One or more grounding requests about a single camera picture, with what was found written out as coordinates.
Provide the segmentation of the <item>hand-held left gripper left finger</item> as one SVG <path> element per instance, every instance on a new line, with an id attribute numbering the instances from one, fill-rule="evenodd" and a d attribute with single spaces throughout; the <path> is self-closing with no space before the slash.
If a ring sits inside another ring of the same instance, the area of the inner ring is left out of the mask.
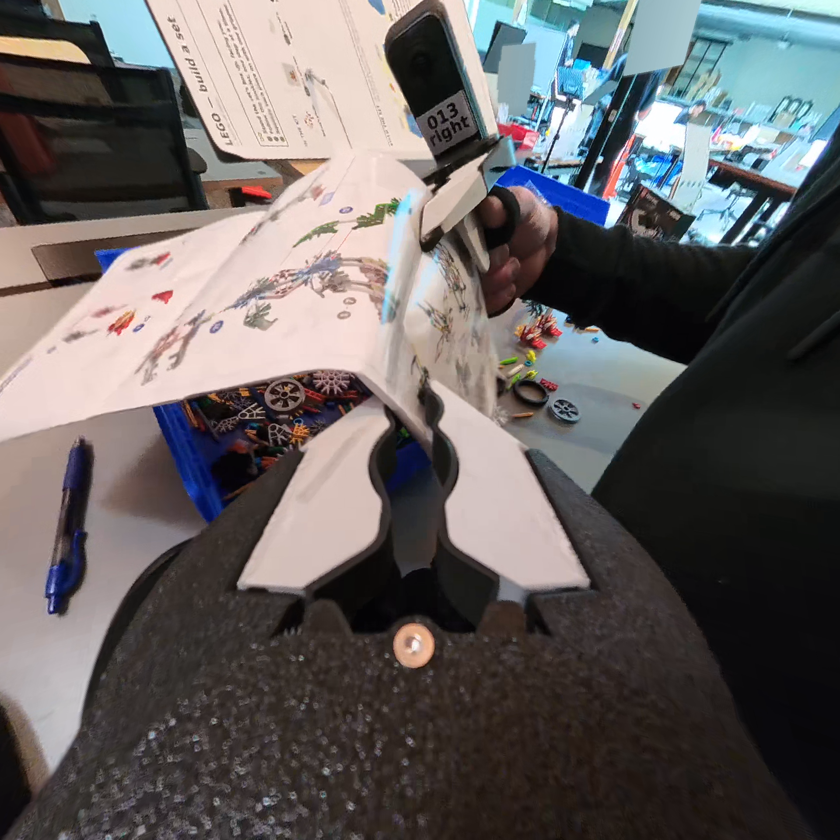
<path id="1" fill-rule="evenodd" d="M 252 551 L 237 588 L 304 595 L 372 545 L 383 502 L 370 477 L 374 446 L 391 428 L 381 403 L 363 403 L 321 432 Z"/>

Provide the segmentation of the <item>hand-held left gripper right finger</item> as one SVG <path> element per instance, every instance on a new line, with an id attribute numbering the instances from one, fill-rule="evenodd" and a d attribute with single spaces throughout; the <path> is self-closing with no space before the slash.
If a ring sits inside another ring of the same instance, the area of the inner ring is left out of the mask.
<path id="1" fill-rule="evenodd" d="M 529 451 L 437 382 L 420 391 L 442 500 L 434 564 L 450 601 L 527 601 L 591 580 Z"/>

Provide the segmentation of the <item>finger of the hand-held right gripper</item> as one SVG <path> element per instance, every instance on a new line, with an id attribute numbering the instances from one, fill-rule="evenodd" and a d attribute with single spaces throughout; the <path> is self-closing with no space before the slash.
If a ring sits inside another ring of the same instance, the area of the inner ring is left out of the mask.
<path id="1" fill-rule="evenodd" d="M 488 197 L 483 161 L 470 161 L 454 170 L 423 205 L 419 246 L 430 253 L 446 234 L 456 232 L 470 253 L 488 253 L 484 229 L 476 214 Z"/>

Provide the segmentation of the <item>paper instruction sheet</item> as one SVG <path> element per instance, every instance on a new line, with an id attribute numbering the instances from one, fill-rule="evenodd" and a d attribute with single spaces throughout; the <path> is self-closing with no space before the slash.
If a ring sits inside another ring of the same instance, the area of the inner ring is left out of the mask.
<path id="1" fill-rule="evenodd" d="M 356 375 L 411 429 L 424 375 L 479 413 L 498 357 L 459 237 L 419 241 L 429 187 L 333 158 L 260 213 L 116 259 L 2 375 L 2 440 L 315 371 Z"/>

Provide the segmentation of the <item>person's right forearm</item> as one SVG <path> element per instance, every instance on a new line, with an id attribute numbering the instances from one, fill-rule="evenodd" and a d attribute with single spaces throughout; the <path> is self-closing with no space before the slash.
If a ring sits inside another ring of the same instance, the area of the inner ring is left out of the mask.
<path id="1" fill-rule="evenodd" d="M 728 294 L 758 250 L 679 244 L 604 228 L 556 207 L 554 252 L 527 298 L 578 327 L 688 364 L 711 337 Z"/>

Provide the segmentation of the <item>person's right hand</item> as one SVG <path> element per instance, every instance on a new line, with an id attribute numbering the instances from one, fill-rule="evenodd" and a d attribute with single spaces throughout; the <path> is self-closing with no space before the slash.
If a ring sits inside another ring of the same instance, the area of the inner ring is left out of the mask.
<path id="1" fill-rule="evenodd" d="M 530 293 L 557 244 L 559 217 L 555 209 L 524 186 L 513 186 L 511 194 L 519 206 L 518 224 L 507 243 L 489 251 L 489 269 L 481 277 L 490 318 Z"/>

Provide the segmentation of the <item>pile of colourful toy pieces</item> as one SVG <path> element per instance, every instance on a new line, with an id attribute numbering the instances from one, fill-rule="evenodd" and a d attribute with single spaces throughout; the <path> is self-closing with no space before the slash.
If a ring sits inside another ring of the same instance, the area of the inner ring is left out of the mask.
<path id="1" fill-rule="evenodd" d="M 285 455 L 295 454 L 374 395 L 346 371 L 312 371 L 215 390 L 179 403 L 200 444 L 226 507 Z"/>

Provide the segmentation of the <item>blue plastic bin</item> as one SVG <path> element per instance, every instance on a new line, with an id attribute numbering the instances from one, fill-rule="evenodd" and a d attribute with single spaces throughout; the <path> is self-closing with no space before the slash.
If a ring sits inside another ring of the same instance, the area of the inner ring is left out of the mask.
<path id="1" fill-rule="evenodd" d="M 209 444 L 199 443 L 200 434 L 189 424 L 180 403 L 154 406 L 153 411 L 187 495 L 204 521 L 211 522 L 227 503 L 210 469 Z M 404 486 L 429 463 L 429 457 L 414 438 L 400 437 L 396 467 L 385 483 L 386 488 L 394 491 Z"/>
<path id="2" fill-rule="evenodd" d="M 609 202 L 523 165 L 516 165 L 507 170 L 498 179 L 497 185 L 507 189 L 513 186 L 525 187 L 535 196 L 539 196 L 544 203 L 559 207 L 567 214 L 601 227 L 606 225 Z"/>

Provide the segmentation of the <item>white instruction sign board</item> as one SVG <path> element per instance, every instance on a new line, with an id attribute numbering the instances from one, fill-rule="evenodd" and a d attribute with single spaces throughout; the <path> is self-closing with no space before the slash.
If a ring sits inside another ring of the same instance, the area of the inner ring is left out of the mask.
<path id="1" fill-rule="evenodd" d="M 384 52 L 389 28 L 418 3 L 146 5 L 219 151 L 249 161 L 385 155 L 429 168 Z M 444 4 L 464 10 L 457 31 L 474 40 L 465 3 Z"/>

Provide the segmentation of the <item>scattered colourful toy parts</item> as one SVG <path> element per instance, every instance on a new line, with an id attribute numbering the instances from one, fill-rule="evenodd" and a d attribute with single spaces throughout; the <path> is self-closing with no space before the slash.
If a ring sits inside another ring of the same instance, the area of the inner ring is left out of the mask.
<path id="1" fill-rule="evenodd" d="M 500 360 L 517 358 L 520 375 L 533 373 L 533 380 L 551 391 L 544 406 L 522 404 L 512 390 L 506 391 L 500 400 L 510 417 L 507 431 L 521 438 L 541 433 L 557 437 L 581 432 L 598 438 L 627 434 L 645 403 L 635 381 L 638 352 L 602 331 L 566 325 L 560 314 L 553 320 L 552 328 L 543 329 L 537 318 L 518 307 L 492 322 Z M 559 397 L 579 408 L 579 423 L 568 425 L 552 417 L 549 406 Z"/>

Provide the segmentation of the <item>black printed box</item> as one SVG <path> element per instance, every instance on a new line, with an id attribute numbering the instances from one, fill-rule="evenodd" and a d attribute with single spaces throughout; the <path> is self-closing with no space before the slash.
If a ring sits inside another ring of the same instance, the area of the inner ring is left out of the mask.
<path id="1" fill-rule="evenodd" d="M 696 219 L 696 215 L 678 209 L 656 190 L 637 183 L 616 226 L 628 228 L 636 236 L 679 242 Z"/>

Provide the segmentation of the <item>blue ballpoint pen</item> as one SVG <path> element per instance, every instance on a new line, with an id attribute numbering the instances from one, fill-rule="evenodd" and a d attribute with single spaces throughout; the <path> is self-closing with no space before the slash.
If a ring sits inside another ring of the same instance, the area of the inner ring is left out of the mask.
<path id="1" fill-rule="evenodd" d="M 71 446 L 62 481 L 56 536 L 45 582 L 48 615 L 63 614 L 87 568 L 86 516 L 93 450 L 79 437 Z"/>

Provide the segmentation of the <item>black office chair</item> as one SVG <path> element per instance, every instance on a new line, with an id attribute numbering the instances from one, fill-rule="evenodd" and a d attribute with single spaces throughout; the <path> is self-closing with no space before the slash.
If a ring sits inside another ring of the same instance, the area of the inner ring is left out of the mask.
<path id="1" fill-rule="evenodd" d="M 117 66 L 93 22 L 3 7 L 1 33 L 70 47 L 50 58 L 2 46 L 2 199 L 17 224 L 208 209 L 168 70 Z"/>

